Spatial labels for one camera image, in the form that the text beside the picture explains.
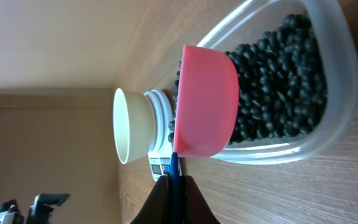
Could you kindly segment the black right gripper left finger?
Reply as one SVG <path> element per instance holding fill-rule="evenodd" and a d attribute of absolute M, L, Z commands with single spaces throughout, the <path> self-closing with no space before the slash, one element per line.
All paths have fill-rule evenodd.
<path fill-rule="evenodd" d="M 170 204 L 170 175 L 162 175 L 156 181 L 144 205 L 131 224 L 168 223 Z"/>

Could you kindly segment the black beans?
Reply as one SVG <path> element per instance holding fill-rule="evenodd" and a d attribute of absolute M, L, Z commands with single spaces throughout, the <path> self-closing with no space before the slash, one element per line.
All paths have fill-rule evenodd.
<path fill-rule="evenodd" d="M 239 82 L 236 122 L 228 145 L 308 134 L 320 122 L 327 87 L 307 14 L 289 14 L 257 42 L 222 53 L 234 64 Z M 173 95 L 175 115 L 180 69 Z M 168 141 L 173 142 L 175 117 L 168 127 L 172 130 Z"/>

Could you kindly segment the pink scoop blue handle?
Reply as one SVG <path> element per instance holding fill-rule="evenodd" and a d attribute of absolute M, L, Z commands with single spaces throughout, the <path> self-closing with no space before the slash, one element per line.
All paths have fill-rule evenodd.
<path fill-rule="evenodd" d="M 211 157 L 229 142 L 237 116 L 234 64 L 217 50 L 184 45 L 170 164 L 169 223 L 181 223 L 180 157 Z"/>

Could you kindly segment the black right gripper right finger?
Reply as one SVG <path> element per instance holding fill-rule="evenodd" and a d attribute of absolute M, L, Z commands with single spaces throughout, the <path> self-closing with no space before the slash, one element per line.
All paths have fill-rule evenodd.
<path fill-rule="evenodd" d="M 219 224 L 192 176 L 181 176 L 180 187 L 184 224 Z"/>

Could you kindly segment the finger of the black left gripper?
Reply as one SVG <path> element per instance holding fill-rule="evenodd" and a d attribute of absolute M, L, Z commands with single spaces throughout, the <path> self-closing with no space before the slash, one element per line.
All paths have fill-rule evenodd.
<path fill-rule="evenodd" d="M 30 206 L 26 224 L 50 224 L 53 206 L 60 207 L 70 194 L 39 194 Z"/>
<path fill-rule="evenodd" d="M 23 224 L 24 216 L 19 210 L 16 199 L 0 204 L 0 224 Z"/>

